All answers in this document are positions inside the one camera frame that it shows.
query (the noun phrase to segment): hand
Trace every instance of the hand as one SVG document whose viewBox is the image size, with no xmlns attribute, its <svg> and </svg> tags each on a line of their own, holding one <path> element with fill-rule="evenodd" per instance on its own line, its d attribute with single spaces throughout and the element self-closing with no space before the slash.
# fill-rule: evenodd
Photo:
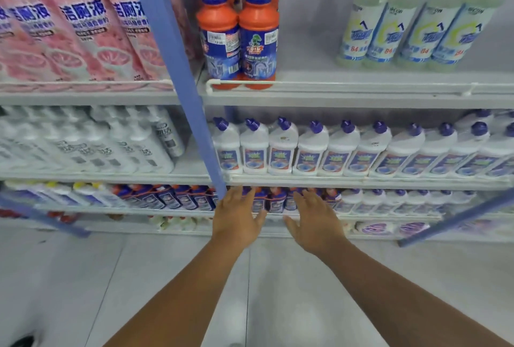
<svg viewBox="0 0 514 347">
<path fill-rule="evenodd" d="M 319 257 L 330 251 L 332 244 L 347 240 L 333 209 L 316 193 L 303 190 L 302 194 L 293 194 L 300 212 L 300 224 L 289 216 L 284 216 L 284 222 L 294 240 L 305 251 Z"/>
<path fill-rule="evenodd" d="M 241 252 L 257 239 L 268 214 L 261 210 L 254 219 L 252 204 L 255 189 L 252 188 L 244 198 L 242 194 L 242 186 L 230 188 L 218 203 L 212 220 L 212 240 L 233 245 Z"/>
</svg>

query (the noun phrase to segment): right hand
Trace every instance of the right hand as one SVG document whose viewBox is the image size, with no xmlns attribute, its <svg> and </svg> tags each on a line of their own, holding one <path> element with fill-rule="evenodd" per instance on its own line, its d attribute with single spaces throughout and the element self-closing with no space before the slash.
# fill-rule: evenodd
<svg viewBox="0 0 514 347">
<path fill-rule="evenodd" d="M 302 194 L 293 194 L 300 212 L 300 224 L 289 216 L 284 216 L 284 222 L 294 240 L 305 251 L 319 257 L 330 251 L 332 244 L 346 241 L 346 237 L 341 221 L 319 195 L 307 190 Z"/>
</svg>

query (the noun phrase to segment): product label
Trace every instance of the product label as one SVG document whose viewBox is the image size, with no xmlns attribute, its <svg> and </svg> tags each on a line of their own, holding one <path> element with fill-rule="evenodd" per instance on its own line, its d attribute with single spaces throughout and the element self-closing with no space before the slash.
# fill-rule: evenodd
<svg viewBox="0 0 514 347">
<path fill-rule="evenodd" d="M 368 214 L 375 207 L 376 207 L 376 205 L 365 205 L 365 204 L 361 203 L 358 207 L 356 207 L 355 209 L 352 210 L 352 213 L 355 213 L 355 214 Z"/>
<path fill-rule="evenodd" d="M 173 196 L 173 193 L 169 191 L 158 193 L 157 196 L 166 204 L 168 209 L 177 209 L 181 207 L 180 202 Z"/>
<path fill-rule="evenodd" d="M 248 168 L 258 169 L 264 168 L 266 162 L 266 150 L 264 149 L 245 149 L 245 166 Z"/>
<path fill-rule="evenodd" d="M 382 204 L 379 207 L 376 208 L 375 214 L 389 214 L 391 210 L 393 210 L 396 207 L 396 205 L 386 205 Z"/>
<path fill-rule="evenodd" d="M 241 28 L 243 69 L 250 79 L 267 79 L 277 68 L 279 28 L 264 31 Z"/>
<path fill-rule="evenodd" d="M 358 150 L 355 152 L 355 155 L 348 164 L 348 169 L 350 171 L 365 172 L 369 170 L 377 156 L 378 153 L 364 152 L 362 150 Z"/>
<path fill-rule="evenodd" d="M 262 209 L 264 209 L 264 199 L 254 199 L 252 204 L 252 213 L 259 213 Z"/>
<path fill-rule="evenodd" d="M 202 210 L 203 212 L 210 212 L 213 210 L 211 207 L 211 204 L 207 200 L 207 197 L 205 195 L 201 196 L 194 196 L 193 197 L 196 203 L 198 204 L 198 208 Z"/>
<path fill-rule="evenodd" d="M 222 169 L 238 169 L 237 151 L 218 149 L 218 159 Z"/>
<path fill-rule="evenodd" d="M 298 158 L 296 161 L 296 168 L 299 171 L 314 172 L 318 167 L 320 154 L 307 152 L 305 150 L 298 151 Z"/>
<path fill-rule="evenodd" d="M 291 149 L 272 148 L 269 153 L 269 166 L 275 169 L 290 169 Z"/>
<path fill-rule="evenodd" d="M 452 172 L 468 155 L 446 155 L 438 164 L 430 170 L 430 174 L 443 175 Z"/>
<path fill-rule="evenodd" d="M 514 173 L 514 158 L 509 158 L 503 163 L 498 164 L 496 167 L 488 171 L 486 176 L 504 176 L 512 175 Z"/>
<path fill-rule="evenodd" d="M 383 4 L 379 6 L 352 5 L 350 20 L 346 26 L 340 49 L 342 58 L 347 60 L 364 58 L 383 9 Z"/>
<path fill-rule="evenodd" d="M 437 159 L 437 155 L 422 155 L 417 154 L 414 159 L 412 159 L 404 169 L 402 169 L 403 174 L 408 175 L 419 175 L 421 174 L 429 165 L 431 165 L 434 160 Z"/>
<path fill-rule="evenodd" d="M 419 205 L 412 205 L 410 203 L 404 203 L 394 210 L 395 214 L 412 214 L 415 208 Z"/>
<path fill-rule="evenodd" d="M 481 174 L 492 164 L 496 163 L 500 158 L 495 158 L 492 156 L 485 156 L 477 154 L 470 161 L 468 161 L 465 165 L 458 168 L 455 171 L 458 175 L 465 176 L 474 176 Z"/>
<path fill-rule="evenodd" d="M 464 57 L 473 41 L 489 23 L 495 8 L 464 4 L 450 28 L 432 54 L 432 59 L 442 64 L 455 64 Z"/>
<path fill-rule="evenodd" d="M 163 209 L 166 207 L 164 202 L 162 202 L 155 194 L 149 194 L 144 196 L 139 196 L 143 202 L 145 202 L 150 209 Z"/>
<path fill-rule="evenodd" d="M 415 63 L 428 61 L 458 11 L 459 7 L 433 7 L 424 4 L 400 55 Z"/>
<path fill-rule="evenodd" d="M 343 171 L 344 164 L 348 159 L 350 153 L 346 152 L 340 154 L 338 152 L 328 151 L 322 168 L 328 172 L 341 172 Z"/>
<path fill-rule="evenodd" d="M 187 195 L 187 194 L 177 195 L 177 198 L 182 203 L 182 206 L 184 207 L 184 209 L 194 210 L 197 208 L 195 201 L 193 201 L 189 195 Z"/>
<path fill-rule="evenodd" d="M 294 198 L 292 196 L 287 196 L 286 198 L 286 202 L 284 204 L 284 209 L 286 210 L 296 210 L 297 209 L 297 206 L 296 206 L 296 201 L 294 200 Z"/>
<path fill-rule="evenodd" d="M 400 166 L 407 160 L 408 157 L 409 155 L 398 156 L 394 154 L 387 154 L 375 169 L 375 172 L 384 175 L 392 175 L 400 168 Z"/>
<path fill-rule="evenodd" d="M 344 201 L 339 201 L 339 203 L 334 207 L 334 210 L 336 211 L 336 213 L 349 214 L 354 206 L 354 203 L 346 203 Z"/>
<path fill-rule="evenodd" d="M 284 200 L 270 201 L 269 212 L 270 213 L 282 213 L 284 211 Z"/>
<path fill-rule="evenodd" d="M 366 57 L 378 63 L 391 61 L 415 12 L 416 8 L 402 9 L 387 4 Z"/>
<path fill-rule="evenodd" d="M 239 73 L 239 26 L 225 32 L 201 32 L 200 39 L 209 76 L 222 80 L 234 79 Z"/>
</svg>

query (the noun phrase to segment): left hand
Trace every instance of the left hand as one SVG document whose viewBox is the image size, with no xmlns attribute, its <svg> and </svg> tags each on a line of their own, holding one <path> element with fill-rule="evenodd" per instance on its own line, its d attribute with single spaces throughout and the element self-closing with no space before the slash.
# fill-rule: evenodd
<svg viewBox="0 0 514 347">
<path fill-rule="evenodd" d="M 255 189 L 242 197 L 243 187 L 230 188 L 225 197 L 218 203 L 212 220 L 212 239 L 244 250 L 252 244 L 260 234 L 264 225 L 266 210 L 261 210 L 254 219 L 252 204 Z"/>
</svg>

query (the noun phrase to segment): white bottle with purple cap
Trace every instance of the white bottle with purple cap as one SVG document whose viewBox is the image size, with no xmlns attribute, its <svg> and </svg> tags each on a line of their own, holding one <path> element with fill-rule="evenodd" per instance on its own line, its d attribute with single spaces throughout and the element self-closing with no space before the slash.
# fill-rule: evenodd
<svg viewBox="0 0 514 347">
<path fill-rule="evenodd" d="M 514 122 L 514 110 L 508 110 L 507 112 L 495 116 L 494 119 L 489 123 L 489 132 L 492 135 L 501 133 L 505 128 Z"/>
<path fill-rule="evenodd" d="M 455 170 L 465 159 L 476 153 L 487 140 L 489 131 L 485 122 L 476 122 L 470 129 L 457 132 L 457 143 L 455 143 L 448 153 L 439 156 L 423 176 L 429 178 L 444 178 Z"/>
<path fill-rule="evenodd" d="M 367 215 L 372 214 L 386 200 L 386 193 L 380 188 L 364 190 L 362 201 L 352 209 L 352 214 Z"/>
<path fill-rule="evenodd" d="M 473 110 L 470 114 L 462 117 L 459 121 L 455 122 L 454 128 L 458 131 L 468 130 L 476 122 L 484 122 L 487 125 L 494 120 L 494 115 L 490 109 L 477 109 Z"/>
<path fill-rule="evenodd" d="M 344 169 L 344 176 L 366 176 L 378 155 L 391 141 L 391 130 L 383 121 L 376 121 L 360 137 L 357 149 L 353 151 Z"/>
<path fill-rule="evenodd" d="M 268 173 L 284 175 L 292 172 L 294 150 L 298 146 L 298 128 L 285 117 L 279 117 L 269 133 Z"/>
<path fill-rule="evenodd" d="M 391 213 L 401 216 L 416 214 L 415 209 L 423 205 L 429 198 L 428 190 L 411 190 L 407 193 L 405 203 L 393 209 Z"/>
<path fill-rule="evenodd" d="M 471 177 L 486 173 L 494 164 L 514 154 L 514 124 L 489 138 L 478 152 L 457 167 L 452 176 Z"/>
<path fill-rule="evenodd" d="M 254 118 L 245 120 L 246 129 L 241 133 L 243 149 L 243 172 L 266 175 L 268 171 L 269 130 Z"/>
<path fill-rule="evenodd" d="M 321 155 L 328 147 L 328 130 L 319 121 L 311 121 L 309 129 L 298 138 L 298 152 L 292 168 L 294 175 L 316 176 Z"/>
<path fill-rule="evenodd" d="M 379 205 L 373 214 L 387 216 L 391 211 L 407 201 L 407 191 L 405 190 L 386 190 L 385 201 Z"/>
<path fill-rule="evenodd" d="M 212 129 L 212 143 L 223 172 L 242 174 L 241 141 L 239 129 L 222 117 L 213 118 L 215 127 Z"/>
<path fill-rule="evenodd" d="M 446 154 L 457 142 L 457 132 L 453 126 L 443 122 L 437 129 L 425 132 L 425 142 L 419 151 L 410 156 L 401 171 L 396 173 L 402 178 L 420 176 L 440 155 Z"/>
<path fill-rule="evenodd" d="M 319 176 L 342 176 L 348 156 L 360 143 L 360 132 L 351 121 L 344 120 L 341 129 L 330 135 L 328 149 L 321 159 Z"/>
<path fill-rule="evenodd" d="M 425 131 L 414 122 L 393 137 L 369 172 L 371 177 L 392 177 L 409 156 L 419 151 L 425 142 Z"/>
</svg>

